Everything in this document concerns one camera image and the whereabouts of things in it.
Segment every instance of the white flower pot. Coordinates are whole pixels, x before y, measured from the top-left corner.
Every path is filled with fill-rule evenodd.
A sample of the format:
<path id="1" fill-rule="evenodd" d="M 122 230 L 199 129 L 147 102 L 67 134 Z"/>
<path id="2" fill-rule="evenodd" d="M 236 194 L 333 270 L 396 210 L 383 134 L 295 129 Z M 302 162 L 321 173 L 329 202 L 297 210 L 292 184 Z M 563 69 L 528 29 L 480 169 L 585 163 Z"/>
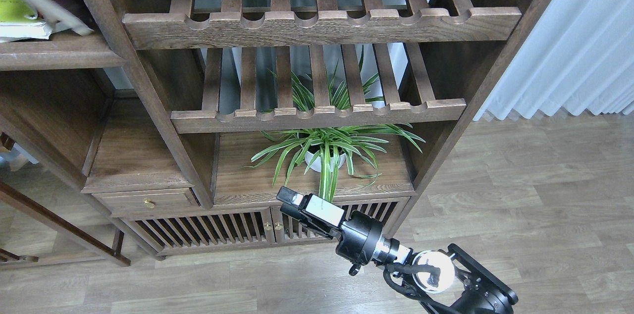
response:
<path id="1" fill-rule="evenodd" d="M 310 151 L 306 152 L 306 155 L 304 156 L 304 162 L 306 162 L 306 164 L 310 163 L 314 155 L 315 154 L 311 153 Z M 344 162 L 346 162 L 346 154 L 342 154 L 341 156 L 339 156 L 339 168 L 344 165 Z M 330 159 L 330 167 L 334 166 L 335 158 Z M 321 156 L 318 156 L 317 159 L 315 159 L 315 162 L 313 163 L 313 165 L 311 165 L 311 169 L 315 172 L 321 172 Z"/>

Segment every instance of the wooden tabletop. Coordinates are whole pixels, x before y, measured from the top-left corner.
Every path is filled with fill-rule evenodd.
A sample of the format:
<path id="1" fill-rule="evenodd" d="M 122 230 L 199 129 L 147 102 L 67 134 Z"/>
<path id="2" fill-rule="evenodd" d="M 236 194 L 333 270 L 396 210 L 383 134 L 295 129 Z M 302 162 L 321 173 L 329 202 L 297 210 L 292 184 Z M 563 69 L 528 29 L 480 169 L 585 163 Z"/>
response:
<path id="1" fill-rule="evenodd" d="M 339 170 L 339 189 L 335 200 L 362 199 L 377 194 L 385 197 L 403 196 L 412 192 L 412 183 L 403 159 L 403 152 L 396 136 L 385 137 L 390 143 L 385 145 L 387 154 L 377 154 L 377 162 L 382 175 L 371 186 L 365 186 L 368 179 L 355 178 L 347 174 L 346 165 Z M 273 145 L 260 132 L 222 133 L 220 136 L 220 154 L 217 168 L 217 179 L 214 206 L 267 206 L 279 203 L 275 199 L 279 187 L 284 185 L 289 156 L 283 166 L 275 185 L 272 185 L 277 156 L 258 168 L 246 168 L 251 165 L 251 157 L 260 150 Z M 358 175 L 374 174 L 371 166 L 355 156 L 355 172 Z M 319 189 L 319 173 L 309 170 L 303 174 L 306 164 L 293 170 L 288 181 L 288 188 L 301 194 L 317 193 Z"/>

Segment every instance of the green book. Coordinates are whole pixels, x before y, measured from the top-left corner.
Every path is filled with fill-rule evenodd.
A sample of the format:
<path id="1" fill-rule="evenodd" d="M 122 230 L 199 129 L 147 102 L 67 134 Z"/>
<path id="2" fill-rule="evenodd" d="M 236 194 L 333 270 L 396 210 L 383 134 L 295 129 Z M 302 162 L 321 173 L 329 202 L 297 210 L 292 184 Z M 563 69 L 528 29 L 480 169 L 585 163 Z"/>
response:
<path id="1" fill-rule="evenodd" d="M 0 41 L 48 39 L 52 31 L 52 26 L 23 0 L 0 0 Z"/>

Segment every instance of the wooden shelf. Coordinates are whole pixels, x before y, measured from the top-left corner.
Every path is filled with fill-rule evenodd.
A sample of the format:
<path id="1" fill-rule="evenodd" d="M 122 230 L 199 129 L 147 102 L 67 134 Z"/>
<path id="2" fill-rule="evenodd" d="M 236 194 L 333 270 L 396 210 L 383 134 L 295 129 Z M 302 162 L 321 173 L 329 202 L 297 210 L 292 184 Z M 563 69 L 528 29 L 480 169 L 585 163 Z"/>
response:
<path id="1" fill-rule="evenodd" d="M 404 197 L 414 194 L 398 137 L 390 136 L 386 139 L 390 141 L 385 145 L 387 153 L 376 155 L 376 161 L 382 175 L 373 185 L 365 186 L 369 181 L 349 176 L 344 165 L 339 170 L 336 202 Z M 272 144 L 260 132 L 222 133 L 220 135 L 220 152 L 215 171 L 214 209 L 279 206 L 279 201 L 275 199 L 275 195 L 279 186 L 284 184 L 290 158 L 287 159 L 282 168 L 283 174 L 279 176 L 275 185 L 272 185 L 271 181 L 277 158 L 271 159 L 257 168 L 245 167 L 251 165 L 250 160 L 254 154 Z M 355 156 L 354 162 L 355 171 L 358 174 L 374 174 L 374 169 L 366 163 L 362 163 L 360 158 Z M 316 194 L 319 189 L 319 173 L 308 170 L 308 173 L 304 175 L 304 167 L 306 167 L 305 164 L 294 170 L 287 186 L 301 194 Z"/>
<path id="2" fill-rule="evenodd" d="M 399 11 L 382 0 L 362 0 L 363 12 L 340 10 L 337 0 L 317 0 L 314 13 L 298 13 L 290 0 L 271 0 L 254 20 L 242 0 L 222 0 L 220 12 L 192 18 L 194 0 L 172 0 L 169 13 L 132 13 L 123 18 L 138 50 L 439 42 L 503 41 L 521 12 L 516 7 L 474 7 L 451 0 L 449 9 L 407 0 Z"/>
<path id="3" fill-rule="evenodd" d="M 113 102 L 83 193 L 189 188 L 137 98 Z"/>
<path id="4" fill-rule="evenodd" d="M 276 48 L 277 107 L 270 112 L 256 109 L 256 49 L 242 49 L 242 89 L 240 109 L 231 114 L 219 111 L 220 66 L 222 50 L 208 50 L 202 110 L 173 111 L 172 123 L 178 133 L 213 133 L 288 128 L 395 124 L 457 120 L 466 107 L 464 99 L 436 100 L 426 72 L 421 49 L 416 43 L 405 44 L 414 78 L 417 102 L 401 101 L 387 45 L 373 45 L 385 106 L 375 108 L 365 103 L 355 46 L 341 46 L 351 104 L 349 109 L 331 106 L 328 97 L 327 71 L 322 46 L 310 46 L 311 73 L 315 108 L 299 111 L 293 105 L 288 47 Z"/>
<path id="5" fill-rule="evenodd" d="M 108 68 L 125 60 L 114 53 L 101 34 L 54 33 L 48 41 L 0 43 L 0 71 Z"/>

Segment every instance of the small drawer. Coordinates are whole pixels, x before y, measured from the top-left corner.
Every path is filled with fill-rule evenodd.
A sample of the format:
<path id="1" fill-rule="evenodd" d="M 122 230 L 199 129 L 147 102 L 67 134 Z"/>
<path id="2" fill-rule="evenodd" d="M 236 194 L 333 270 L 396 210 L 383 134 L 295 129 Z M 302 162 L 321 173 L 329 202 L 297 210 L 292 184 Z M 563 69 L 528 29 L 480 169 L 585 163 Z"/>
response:
<path id="1" fill-rule="evenodd" d="M 93 194 L 112 212 L 112 217 L 158 214 L 199 208 L 190 188 L 140 190 Z"/>

